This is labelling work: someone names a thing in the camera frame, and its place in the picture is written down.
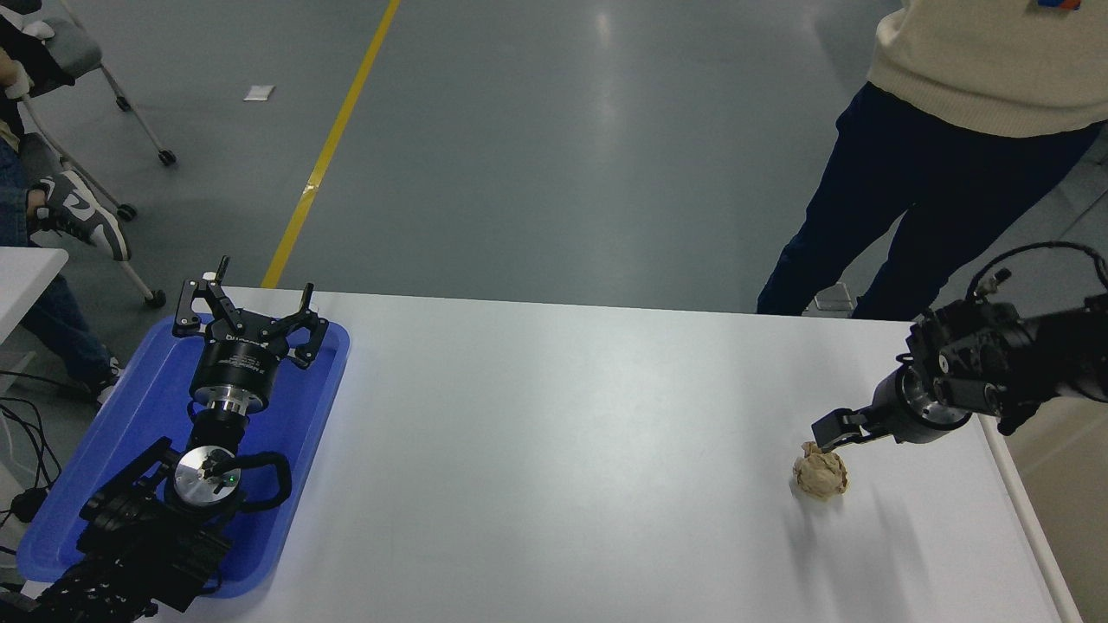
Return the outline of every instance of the navy pants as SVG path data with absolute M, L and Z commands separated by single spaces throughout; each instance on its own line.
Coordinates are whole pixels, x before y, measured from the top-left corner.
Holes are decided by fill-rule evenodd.
M 798 316 L 904 215 L 854 318 L 911 320 L 1077 163 L 1100 130 L 1008 139 L 951 125 L 866 84 L 758 296 L 759 314 Z
M 27 229 L 27 186 L 19 156 L 0 141 L 0 246 L 38 246 Z M 75 380 L 91 384 L 110 376 L 111 356 L 89 330 L 61 275 L 50 282 L 20 325 L 61 357 Z

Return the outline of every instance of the shoe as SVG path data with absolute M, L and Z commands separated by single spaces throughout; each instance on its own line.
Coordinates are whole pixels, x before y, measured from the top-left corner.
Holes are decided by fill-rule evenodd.
M 120 376 L 123 375 L 124 369 L 114 355 L 109 360 L 109 366 L 107 376 L 99 381 L 85 384 L 85 387 L 89 388 L 89 394 L 92 395 L 92 398 L 101 407 L 104 406 L 104 402 L 107 402 L 107 398 L 115 391 L 115 384 L 120 381 Z
M 65 232 L 116 262 L 131 259 L 131 245 L 123 236 L 120 222 L 100 205 L 76 173 L 63 171 L 43 177 L 31 188 L 47 194 L 47 205 L 35 212 L 41 229 Z

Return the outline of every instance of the chair leg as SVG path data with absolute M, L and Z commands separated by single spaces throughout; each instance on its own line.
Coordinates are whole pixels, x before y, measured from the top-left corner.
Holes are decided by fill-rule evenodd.
M 138 112 L 138 109 L 131 106 L 131 101 L 127 99 L 127 94 L 123 91 L 123 86 L 120 86 L 120 83 L 115 81 L 112 72 L 107 71 L 107 67 L 103 62 L 100 63 L 100 71 L 104 73 L 104 79 L 107 80 L 107 84 L 110 84 L 112 86 L 112 91 L 115 92 L 115 103 L 123 111 L 134 113 L 135 119 L 138 120 L 138 124 L 142 125 L 143 131 L 145 131 L 146 135 L 150 136 L 150 141 L 154 143 L 154 147 L 157 149 L 157 157 L 162 161 L 162 164 L 168 166 L 177 162 L 177 156 L 175 156 L 172 151 L 167 150 L 165 145 L 162 144 L 157 134 L 154 134 L 154 129 L 152 129 L 150 123 L 146 122 L 146 118 Z
M 81 174 L 81 177 L 84 177 L 85 182 L 89 182 L 98 191 L 100 191 L 101 194 L 103 194 L 104 197 L 112 203 L 112 205 L 114 206 L 121 205 L 119 200 L 116 200 L 115 196 L 112 195 L 112 193 L 107 192 L 107 188 L 105 188 L 103 184 L 96 181 L 96 178 L 93 177 L 92 174 L 89 173 L 89 171 L 85 167 L 81 166 L 81 163 L 78 162 L 76 159 L 74 159 L 72 155 L 70 155 L 69 152 L 62 149 L 62 146 L 58 143 L 58 141 L 55 141 L 54 137 L 50 135 L 45 126 L 42 124 L 42 120 L 39 119 L 38 113 L 34 112 L 34 106 L 31 105 L 31 98 L 28 95 L 23 95 L 22 98 L 20 98 L 20 101 L 23 102 L 23 106 L 27 109 L 27 112 L 31 115 L 31 120 L 34 121 L 34 125 L 38 126 L 39 133 L 42 134 L 43 140 L 47 141 L 47 143 L 51 146 L 51 149 L 53 149 L 55 152 L 58 152 L 59 155 L 61 155 L 62 166 L 72 166 L 74 170 L 76 170 L 78 173 Z
M 160 289 L 151 290 L 150 286 L 146 285 L 146 282 L 143 282 L 142 277 L 140 277 L 138 274 L 135 273 L 135 269 L 131 267 L 130 262 L 116 262 L 116 264 L 120 265 L 120 268 L 123 270 L 123 274 L 126 275 L 129 279 L 131 279 L 131 283 L 142 294 L 143 302 L 146 303 L 147 307 L 157 309 L 158 307 L 165 305 L 164 290 Z

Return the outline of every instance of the crumpled paper ball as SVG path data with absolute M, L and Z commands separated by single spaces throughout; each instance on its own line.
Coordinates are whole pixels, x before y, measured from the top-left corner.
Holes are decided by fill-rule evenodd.
M 824 453 L 814 441 L 803 445 L 804 457 L 792 463 L 797 486 L 809 496 L 827 501 L 847 490 L 847 466 L 834 452 Z

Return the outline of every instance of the epoxy floor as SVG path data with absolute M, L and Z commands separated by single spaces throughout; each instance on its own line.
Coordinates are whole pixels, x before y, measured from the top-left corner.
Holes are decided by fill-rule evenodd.
M 135 268 L 171 306 L 223 254 L 228 284 L 259 285 L 387 2 L 75 4 L 179 159 L 157 162 L 99 75 L 34 102 L 141 211 L 126 228 Z M 864 82 L 874 28 L 900 4 L 402 0 L 279 285 L 752 312 Z M 243 102 L 252 84 L 276 85 L 270 101 Z M 994 251 L 1066 231 L 1108 252 L 1108 201 L 1070 227 L 1108 187 L 1105 155 L 1101 142 Z M 90 248 L 40 241 L 70 249 L 64 274 L 124 358 L 167 313 Z M 888 241 L 844 275 L 853 294 Z M 1094 288 L 1085 261 L 1060 253 L 1012 267 L 1028 314 Z M 27 334 L 4 347 L 39 350 L 30 371 L 64 378 Z M 47 408 L 68 456 L 91 410 L 18 391 Z

